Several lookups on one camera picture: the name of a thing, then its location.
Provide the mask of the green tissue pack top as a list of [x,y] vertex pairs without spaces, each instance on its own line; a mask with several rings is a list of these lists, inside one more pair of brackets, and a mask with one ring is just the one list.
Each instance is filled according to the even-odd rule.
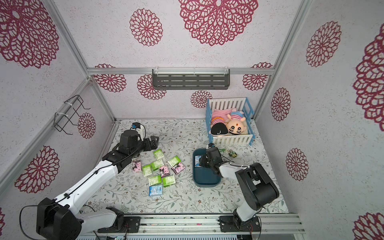
[[160,159],[163,159],[165,157],[165,155],[161,149],[154,151],[153,154],[154,154],[154,157],[156,158],[156,160],[160,160]]

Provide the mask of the pink kuromi pack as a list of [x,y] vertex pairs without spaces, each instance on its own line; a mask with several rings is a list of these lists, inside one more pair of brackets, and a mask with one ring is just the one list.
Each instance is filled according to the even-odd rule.
[[176,164],[175,166],[172,167],[172,171],[178,175],[180,174],[182,171],[184,171],[186,169],[186,167],[180,162],[178,164]]
[[171,175],[169,168],[164,165],[159,167],[161,178],[165,178]]

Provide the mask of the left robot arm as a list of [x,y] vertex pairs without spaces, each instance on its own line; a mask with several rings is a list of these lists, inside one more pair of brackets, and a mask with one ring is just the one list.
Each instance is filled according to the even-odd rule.
[[106,182],[132,163],[141,152],[158,148],[159,137],[141,138],[135,130],[122,133],[120,142],[89,172],[54,199],[45,198],[37,206],[36,232],[47,240],[75,240],[97,230],[122,231],[124,213],[114,207],[82,214],[86,201]]

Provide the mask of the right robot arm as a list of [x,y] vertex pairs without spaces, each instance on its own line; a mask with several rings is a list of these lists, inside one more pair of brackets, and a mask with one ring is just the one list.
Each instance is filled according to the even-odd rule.
[[221,178],[237,181],[245,201],[234,210],[231,224],[237,228],[250,224],[266,204],[272,203],[280,196],[279,190],[265,169],[259,163],[249,166],[233,165],[223,156],[214,144],[209,144],[206,154],[200,159],[200,166],[212,170]]

